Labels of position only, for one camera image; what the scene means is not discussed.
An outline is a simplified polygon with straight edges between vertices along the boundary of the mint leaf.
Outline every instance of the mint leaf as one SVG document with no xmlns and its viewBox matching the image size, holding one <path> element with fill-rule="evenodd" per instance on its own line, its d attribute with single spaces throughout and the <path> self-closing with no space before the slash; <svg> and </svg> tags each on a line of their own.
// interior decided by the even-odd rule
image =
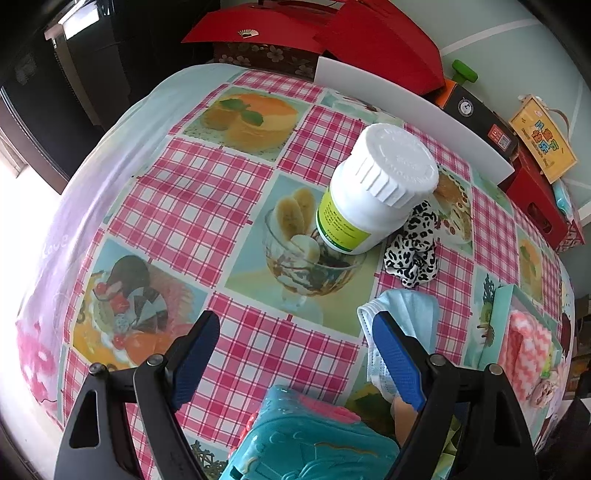
<svg viewBox="0 0 591 480">
<path fill-rule="evenodd" d="M 262 125 L 263 118 L 259 112 L 243 110 L 240 115 L 247 124 L 254 125 L 255 127 L 260 127 Z"/>
<path fill-rule="evenodd" d="M 220 105 L 228 110 L 234 110 L 240 112 L 244 110 L 247 105 L 244 104 L 239 98 L 229 98 L 227 100 L 221 100 Z"/>
</svg>

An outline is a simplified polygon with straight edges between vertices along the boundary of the blue gripper pad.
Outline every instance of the blue gripper pad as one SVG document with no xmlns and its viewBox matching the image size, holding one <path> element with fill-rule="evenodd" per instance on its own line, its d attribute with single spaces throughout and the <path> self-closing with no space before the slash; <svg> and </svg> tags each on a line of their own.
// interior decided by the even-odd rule
<svg viewBox="0 0 591 480">
<path fill-rule="evenodd" d="M 171 404 L 175 410 L 193 398 L 220 335 L 220 324 L 217 317 L 197 321 L 205 321 L 203 330 L 194 341 L 183 363 L 174 373 Z"/>
<path fill-rule="evenodd" d="M 379 312 L 374 317 L 374 343 L 402 399 L 411 404 L 415 411 L 420 411 L 427 401 L 421 387 L 421 372 L 402 346 L 401 339 L 389 326 L 386 315 L 390 316 L 387 312 Z"/>
</svg>

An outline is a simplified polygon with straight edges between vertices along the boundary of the red box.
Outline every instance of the red box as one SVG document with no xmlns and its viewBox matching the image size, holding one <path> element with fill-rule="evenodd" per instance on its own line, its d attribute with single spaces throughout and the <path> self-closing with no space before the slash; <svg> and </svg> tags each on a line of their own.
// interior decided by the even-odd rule
<svg viewBox="0 0 591 480">
<path fill-rule="evenodd" d="M 569 224 L 556 205 L 552 185 L 533 155 L 520 140 L 513 161 L 515 173 L 499 187 L 513 200 L 542 236 L 556 250 L 569 231 Z"/>
</svg>

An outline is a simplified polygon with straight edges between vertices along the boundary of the pink striped cloth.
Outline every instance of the pink striped cloth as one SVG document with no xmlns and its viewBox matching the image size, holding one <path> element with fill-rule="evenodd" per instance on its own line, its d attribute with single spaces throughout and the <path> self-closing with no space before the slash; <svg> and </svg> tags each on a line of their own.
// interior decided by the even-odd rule
<svg viewBox="0 0 591 480">
<path fill-rule="evenodd" d="M 513 310 L 499 354 L 517 400 L 525 401 L 540 379 L 552 343 L 552 334 L 529 313 Z"/>
</svg>

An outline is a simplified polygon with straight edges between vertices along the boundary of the logo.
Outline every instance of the logo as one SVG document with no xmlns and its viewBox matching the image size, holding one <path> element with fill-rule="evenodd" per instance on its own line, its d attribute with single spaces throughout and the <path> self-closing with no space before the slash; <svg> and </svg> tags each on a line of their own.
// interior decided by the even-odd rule
<svg viewBox="0 0 591 480">
<path fill-rule="evenodd" d="M 250 38 L 256 37 L 258 35 L 258 32 L 256 30 L 248 28 L 247 30 L 238 30 L 238 35 L 240 35 L 242 38 Z"/>
<path fill-rule="evenodd" d="M 462 101 L 457 104 L 457 109 L 463 116 L 470 116 L 474 113 L 474 106 L 472 105 L 472 102 L 465 98 L 463 98 Z"/>
</svg>

